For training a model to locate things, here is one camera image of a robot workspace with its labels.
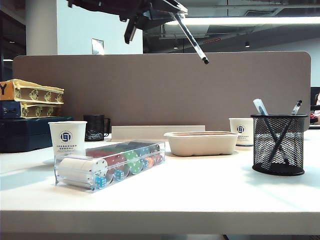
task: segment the person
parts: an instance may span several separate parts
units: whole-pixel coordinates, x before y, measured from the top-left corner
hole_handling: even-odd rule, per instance
[[[319,94],[319,93],[317,94],[316,105],[320,105],[320,94]],[[320,125],[320,110],[315,110],[314,113],[311,113],[310,118],[311,118],[312,116],[313,116],[314,118],[318,118],[318,119],[317,119],[317,122],[315,122],[314,124]]]

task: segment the poster on wall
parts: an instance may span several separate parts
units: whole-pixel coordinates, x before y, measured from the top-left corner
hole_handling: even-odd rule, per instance
[[[104,55],[105,54],[105,45],[103,40],[91,39],[92,44],[92,54],[93,55]]]

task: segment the white tray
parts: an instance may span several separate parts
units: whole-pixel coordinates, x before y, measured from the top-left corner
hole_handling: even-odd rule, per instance
[[[230,131],[167,132],[171,152],[177,156],[229,155],[239,133]]]

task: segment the black mesh pen holder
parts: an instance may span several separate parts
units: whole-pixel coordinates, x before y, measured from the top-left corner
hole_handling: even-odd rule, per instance
[[[297,176],[304,171],[304,122],[307,115],[251,115],[253,166],[258,172]]]

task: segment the cup logo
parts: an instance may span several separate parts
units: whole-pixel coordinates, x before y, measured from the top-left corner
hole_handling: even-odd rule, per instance
[[[236,127],[236,130],[238,131],[238,133],[242,134],[245,132],[245,127],[243,125],[239,125]]]
[[[63,142],[69,142],[70,139],[71,139],[71,132],[68,132],[68,131],[63,131],[61,134],[60,134],[60,138]]]

